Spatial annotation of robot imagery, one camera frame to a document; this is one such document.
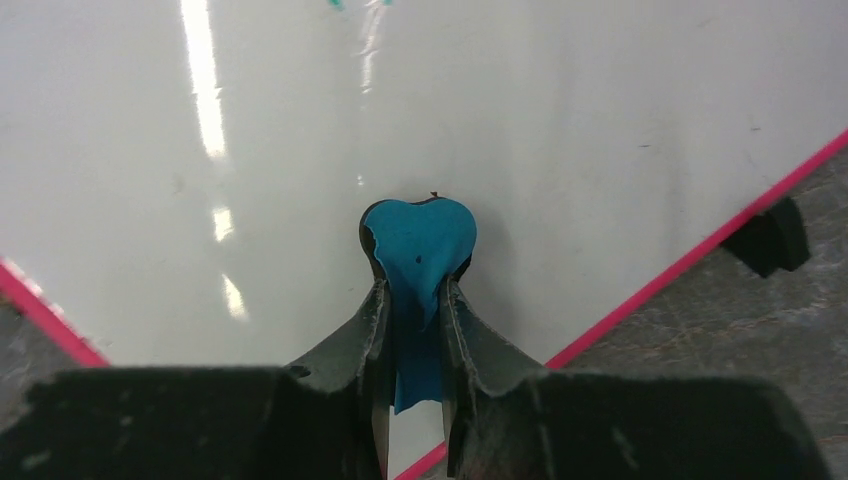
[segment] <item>gray floor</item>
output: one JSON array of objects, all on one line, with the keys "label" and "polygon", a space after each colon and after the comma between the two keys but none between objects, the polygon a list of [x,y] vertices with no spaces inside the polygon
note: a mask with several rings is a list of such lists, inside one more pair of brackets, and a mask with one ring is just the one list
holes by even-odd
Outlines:
[{"label": "gray floor", "polygon": [[[848,153],[799,185],[813,258],[762,280],[717,250],[568,368],[745,373],[797,402],[831,465],[848,479]],[[0,428],[20,392],[73,362],[0,307]],[[444,478],[444,466],[427,478]]]}]

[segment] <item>teal marker stain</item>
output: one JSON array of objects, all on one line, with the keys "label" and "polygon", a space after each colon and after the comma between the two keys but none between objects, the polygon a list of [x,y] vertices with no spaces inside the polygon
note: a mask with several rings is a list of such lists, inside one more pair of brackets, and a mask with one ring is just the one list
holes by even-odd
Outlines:
[{"label": "teal marker stain", "polygon": [[464,205],[438,196],[420,203],[385,200],[363,217],[360,228],[373,238],[372,253],[366,253],[380,264],[392,292],[397,414],[442,399],[439,284],[468,265],[477,223]]},{"label": "teal marker stain", "polygon": [[[391,5],[392,0],[383,0],[383,5]],[[333,6],[336,10],[342,11],[344,10],[344,5],[342,5],[342,0],[330,0],[330,5]]]}]

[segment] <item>blue object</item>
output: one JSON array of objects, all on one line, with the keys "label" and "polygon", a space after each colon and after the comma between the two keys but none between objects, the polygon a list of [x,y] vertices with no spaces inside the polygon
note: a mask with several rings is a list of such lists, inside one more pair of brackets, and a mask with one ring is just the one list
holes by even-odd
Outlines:
[{"label": "blue object", "polygon": [[474,249],[477,224],[461,203],[437,197],[413,204],[386,200],[363,223],[374,235],[374,258],[392,293],[397,363],[395,414],[421,400],[442,400],[439,284]]}]

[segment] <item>screw hole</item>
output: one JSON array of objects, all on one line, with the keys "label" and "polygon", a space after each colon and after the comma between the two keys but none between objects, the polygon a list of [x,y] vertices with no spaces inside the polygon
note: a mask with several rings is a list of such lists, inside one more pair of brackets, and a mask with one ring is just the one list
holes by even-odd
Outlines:
[{"label": "screw hole", "polygon": [[312,374],[312,372],[310,372],[309,369],[304,367],[303,365],[292,365],[292,366],[289,367],[289,372],[295,378],[308,377],[309,375]]}]

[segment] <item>black foot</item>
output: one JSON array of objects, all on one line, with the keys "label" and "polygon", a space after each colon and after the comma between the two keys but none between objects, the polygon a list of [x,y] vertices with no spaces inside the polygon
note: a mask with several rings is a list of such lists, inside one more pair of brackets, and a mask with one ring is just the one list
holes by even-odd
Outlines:
[{"label": "black foot", "polygon": [[721,246],[763,278],[778,268],[794,271],[810,259],[804,219],[789,197],[749,220]]}]

